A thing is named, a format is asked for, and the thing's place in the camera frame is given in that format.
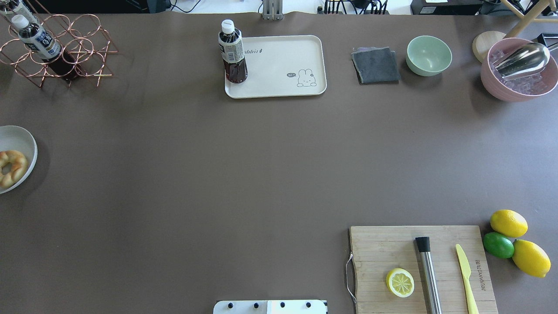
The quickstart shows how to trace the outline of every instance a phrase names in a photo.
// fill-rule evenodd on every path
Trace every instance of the bagel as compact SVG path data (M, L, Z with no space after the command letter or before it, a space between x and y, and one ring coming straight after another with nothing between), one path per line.
M12 164L12 169L6 174L2 168ZM18 182L27 171L27 158L17 150L0 151L0 187L7 189Z

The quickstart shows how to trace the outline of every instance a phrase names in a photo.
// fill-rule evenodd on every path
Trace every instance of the electronic device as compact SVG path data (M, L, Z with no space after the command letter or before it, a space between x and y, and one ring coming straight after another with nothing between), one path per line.
M482 7L480 0L413 0L414 15L476 15Z
M532 6L538 3L538 0L532 0ZM542 10L543 16L556 16L556 11L553 11L550 6L546 7L546 9Z

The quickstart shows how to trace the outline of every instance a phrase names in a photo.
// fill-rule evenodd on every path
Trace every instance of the knife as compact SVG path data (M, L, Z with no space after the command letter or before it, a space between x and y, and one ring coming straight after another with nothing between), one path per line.
M463 276L463 285L465 285L467 309L469 310L469 314L479 314L477 303L475 302L475 297L473 296L473 290L471 289L471 284L469 283L469 277L471 276L471 266L469 266L469 260L461 248L461 245L456 244L455 250L457 251L457 256L459 258L459 266L461 267L461 275Z

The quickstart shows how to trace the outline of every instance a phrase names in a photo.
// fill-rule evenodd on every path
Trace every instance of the tray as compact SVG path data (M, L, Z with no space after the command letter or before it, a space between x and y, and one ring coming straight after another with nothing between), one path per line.
M471 266L469 282L479 312L498 313L478 226L352 226L357 314L427 313L420 258L414 243L419 236L430 237L442 313L468 314L455 252L457 243ZM407 298L395 296L386 287L386 275L396 267L408 270L415 280L415 291Z
M309 96L326 87L321 41L314 35L246 37L242 39L248 78L229 82L232 98Z

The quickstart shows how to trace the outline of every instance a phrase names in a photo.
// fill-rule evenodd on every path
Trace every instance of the copper wire wine rack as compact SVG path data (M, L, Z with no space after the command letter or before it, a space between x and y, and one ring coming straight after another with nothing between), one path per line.
M48 12L39 1L35 0L35 2ZM33 11L37 12L31 1L28 1L28 4ZM110 33L101 25L99 17L83 14L70 20L66 15L48 14L44 20L39 16L36 17L45 30L61 45L62 52L58 58L73 65L68 73L75 70L80 77L86 78L96 87L99 87L102 78L113 76L114 73L107 65L107 56L118 53L118 48ZM27 78L39 88L42 88L47 78L59 79L68 74L54 73L48 63L44 63L36 53L24 46L11 24L8 32L14 39L0 47L0 62L12 66L17 74ZM75 61L66 60L64 52L71 54Z

